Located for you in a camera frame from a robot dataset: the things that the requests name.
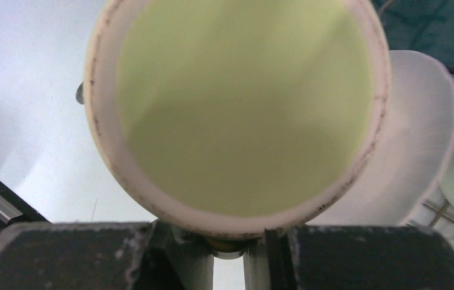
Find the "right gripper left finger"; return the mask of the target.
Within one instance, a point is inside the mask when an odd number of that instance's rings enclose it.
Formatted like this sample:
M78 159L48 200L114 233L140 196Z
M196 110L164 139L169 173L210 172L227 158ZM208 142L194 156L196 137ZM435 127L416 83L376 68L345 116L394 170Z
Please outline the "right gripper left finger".
M0 232L0 289L212 289L202 240L161 221L18 223Z

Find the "yellow-green mug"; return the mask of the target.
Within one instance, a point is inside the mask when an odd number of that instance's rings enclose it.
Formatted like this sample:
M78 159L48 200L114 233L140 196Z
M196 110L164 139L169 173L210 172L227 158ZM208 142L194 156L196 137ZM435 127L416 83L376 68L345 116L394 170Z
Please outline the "yellow-green mug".
M390 94L370 1L108 1L83 75L111 175L220 250L344 196L381 143Z

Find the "white scalloped plate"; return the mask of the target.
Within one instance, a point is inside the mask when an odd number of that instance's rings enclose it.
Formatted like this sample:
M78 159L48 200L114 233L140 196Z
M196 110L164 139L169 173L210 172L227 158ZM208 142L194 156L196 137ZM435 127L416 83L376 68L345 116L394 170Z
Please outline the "white scalloped plate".
M403 225L454 154L454 78L438 60L393 50L384 135L358 181L311 225Z

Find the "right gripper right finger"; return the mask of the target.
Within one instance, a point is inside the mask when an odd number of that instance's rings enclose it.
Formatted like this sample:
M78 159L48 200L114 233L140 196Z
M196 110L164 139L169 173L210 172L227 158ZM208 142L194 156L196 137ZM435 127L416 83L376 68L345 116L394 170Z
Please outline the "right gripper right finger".
M243 262L247 289L454 289L454 250L426 227L270 230Z

